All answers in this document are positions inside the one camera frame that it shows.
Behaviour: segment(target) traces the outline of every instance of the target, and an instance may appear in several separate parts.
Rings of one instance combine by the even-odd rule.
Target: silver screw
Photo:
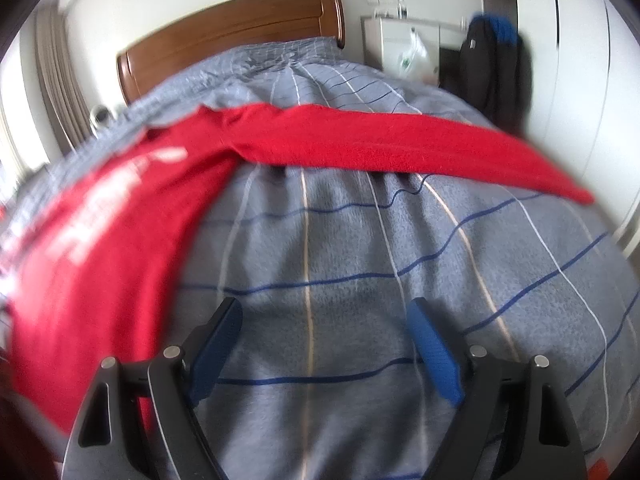
[[[536,364],[537,367],[539,368],[546,368],[549,366],[549,359],[547,359],[546,357],[544,357],[543,355],[536,355],[533,358],[533,362]]]
[[[469,348],[469,352],[473,357],[485,357],[486,356],[486,348],[480,345],[471,345]]]
[[[168,346],[162,352],[162,355],[167,359],[173,359],[174,357],[178,357],[180,355],[180,347],[176,345]]]
[[[107,369],[107,368],[111,368],[114,364],[116,364],[115,357],[105,357],[100,363],[100,366],[104,369]]]

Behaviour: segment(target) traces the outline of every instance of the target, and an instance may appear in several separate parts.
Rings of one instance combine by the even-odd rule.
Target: white plastic bag
[[[438,67],[414,28],[411,29],[411,46],[398,58],[398,74],[401,79],[419,81],[428,85],[438,84]]]

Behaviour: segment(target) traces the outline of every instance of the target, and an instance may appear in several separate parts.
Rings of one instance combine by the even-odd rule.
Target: wooden headboard
[[[230,0],[173,22],[118,54],[129,104],[169,76],[234,46],[333,36],[344,47],[341,0]]]

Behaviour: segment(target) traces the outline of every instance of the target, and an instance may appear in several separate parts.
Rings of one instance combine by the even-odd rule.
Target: red cloth
[[[441,173],[592,202],[523,142],[429,116],[270,105],[149,130],[41,215],[13,302],[18,392],[69,432],[100,360],[159,349],[198,222],[241,160]]]

